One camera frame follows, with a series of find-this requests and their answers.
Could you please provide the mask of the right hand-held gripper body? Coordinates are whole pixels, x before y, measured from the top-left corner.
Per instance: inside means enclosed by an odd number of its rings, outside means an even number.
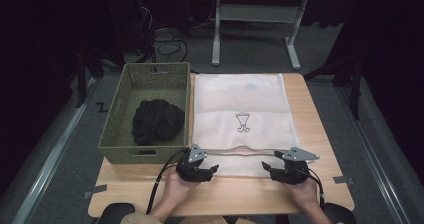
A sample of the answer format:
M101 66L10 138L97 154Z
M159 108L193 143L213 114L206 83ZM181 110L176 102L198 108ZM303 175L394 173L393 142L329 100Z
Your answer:
M309 176L308 161L319 159L317 154L313 154L299 147L292 147L284 152L284 162L282 169L275 168L270 174L272 180L286 184L300 184Z

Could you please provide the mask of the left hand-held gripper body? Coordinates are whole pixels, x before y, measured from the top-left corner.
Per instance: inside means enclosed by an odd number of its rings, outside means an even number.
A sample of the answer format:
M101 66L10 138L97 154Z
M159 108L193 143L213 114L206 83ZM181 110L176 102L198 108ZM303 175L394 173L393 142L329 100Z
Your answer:
M188 151L179 160L176 171L179 176L188 182L207 182L213 177L213 173L202 173L199 171L201 163L207 157L196 143L193 143Z

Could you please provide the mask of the black garment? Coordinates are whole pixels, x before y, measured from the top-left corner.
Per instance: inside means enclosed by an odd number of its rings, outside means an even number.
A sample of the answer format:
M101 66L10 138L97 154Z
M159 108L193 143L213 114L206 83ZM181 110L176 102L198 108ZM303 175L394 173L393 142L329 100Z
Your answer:
M172 140L185 123L185 113L166 100L143 100L132 120L132 135L139 146Z

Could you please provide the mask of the white mesh laundry bag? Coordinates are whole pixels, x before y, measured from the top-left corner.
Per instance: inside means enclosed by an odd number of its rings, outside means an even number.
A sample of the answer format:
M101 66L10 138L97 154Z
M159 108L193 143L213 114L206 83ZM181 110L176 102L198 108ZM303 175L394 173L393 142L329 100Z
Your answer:
M201 166L220 177L266 178L276 150L301 145L281 74L204 74L195 78L192 140Z

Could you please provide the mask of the green woven basket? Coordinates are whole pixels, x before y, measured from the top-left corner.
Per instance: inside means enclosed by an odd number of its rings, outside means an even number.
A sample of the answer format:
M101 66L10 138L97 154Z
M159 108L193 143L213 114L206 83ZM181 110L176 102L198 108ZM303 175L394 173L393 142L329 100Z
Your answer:
M182 129L169 141L134 142L132 121L143 101L165 100L184 112ZM128 63L124 66L99 141L112 164L162 164L189 143L190 64Z

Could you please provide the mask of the person's left hand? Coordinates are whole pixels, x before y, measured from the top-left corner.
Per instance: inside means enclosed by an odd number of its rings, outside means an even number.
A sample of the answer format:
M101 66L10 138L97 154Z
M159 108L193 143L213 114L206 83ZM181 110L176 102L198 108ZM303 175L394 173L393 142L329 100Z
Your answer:
M181 204L199 185L199 182L184 181L175 169L166 178L163 200L172 204Z

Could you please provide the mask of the person's right hand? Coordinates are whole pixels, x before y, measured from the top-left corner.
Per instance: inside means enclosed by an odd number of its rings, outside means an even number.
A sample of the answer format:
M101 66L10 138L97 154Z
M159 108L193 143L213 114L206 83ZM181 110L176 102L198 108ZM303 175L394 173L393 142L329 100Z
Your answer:
M308 178L300 184L283 183L283 186L288 190L294 203L303 212L312 213L320 209L317 199L317 184L314 180Z

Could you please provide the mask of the person's lap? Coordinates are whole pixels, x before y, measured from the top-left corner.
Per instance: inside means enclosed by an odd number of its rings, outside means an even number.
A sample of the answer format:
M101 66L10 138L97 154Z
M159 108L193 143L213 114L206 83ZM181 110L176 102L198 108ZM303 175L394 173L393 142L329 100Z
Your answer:
M178 224L230 224L222 216L193 216L186 217L178 222ZM235 224L256 224L247 219L238 219Z

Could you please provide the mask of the black metal stand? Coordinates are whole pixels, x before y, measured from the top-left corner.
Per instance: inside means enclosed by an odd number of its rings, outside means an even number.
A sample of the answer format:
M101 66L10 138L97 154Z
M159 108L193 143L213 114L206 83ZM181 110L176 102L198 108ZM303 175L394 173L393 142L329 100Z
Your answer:
M358 58L347 56L317 68L304 75L304 80L309 81L320 75L333 74L334 87L349 87L349 109L356 120L359 120L359 97L361 83L362 63Z
M101 78L104 75L104 70L98 58L96 48L90 46L87 42L83 43L77 54L77 87L78 100L76 107L80 108L87 97L87 79L86 72L94 78Z

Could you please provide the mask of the white-framed desk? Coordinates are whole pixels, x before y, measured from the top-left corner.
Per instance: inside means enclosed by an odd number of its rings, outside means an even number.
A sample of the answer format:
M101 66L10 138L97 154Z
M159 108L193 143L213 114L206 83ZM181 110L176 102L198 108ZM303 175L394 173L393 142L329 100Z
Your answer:
M222 4L221 0L215 0L215 31L212 47L212 66L220 65L221 52L221 22L241 21L259 23L290 24L292 31L290 36L284 38L290 64L293 70L300 70L294 42L307 7L308 0L300 0L297 5L272 6L259 4Z

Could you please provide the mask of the metal floor rail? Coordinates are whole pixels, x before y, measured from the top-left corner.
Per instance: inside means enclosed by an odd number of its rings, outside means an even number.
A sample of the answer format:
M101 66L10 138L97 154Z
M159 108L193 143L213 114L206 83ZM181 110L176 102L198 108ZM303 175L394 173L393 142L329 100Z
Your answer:
M336 88L335 92L355 129L363 150L364 158L371 170L378 189L391 213L393 220L396 224L411 224L410 219L398 198L397 192L377 156L377 152L373 149L360 120L354 116L350 109L350 102L345 90L343 88Z
M32 165L38 163L37 174L33 178L30 188L25 192L25 197L20 202L10 224L29 224L37 210L69 146L74 130L86 110L85 100L79 104L78 99L79 92L75 91L70 101L55 117L37 144L36 154L42 151L46 152L43 159L37 161L35 155L30 155L30 163Z

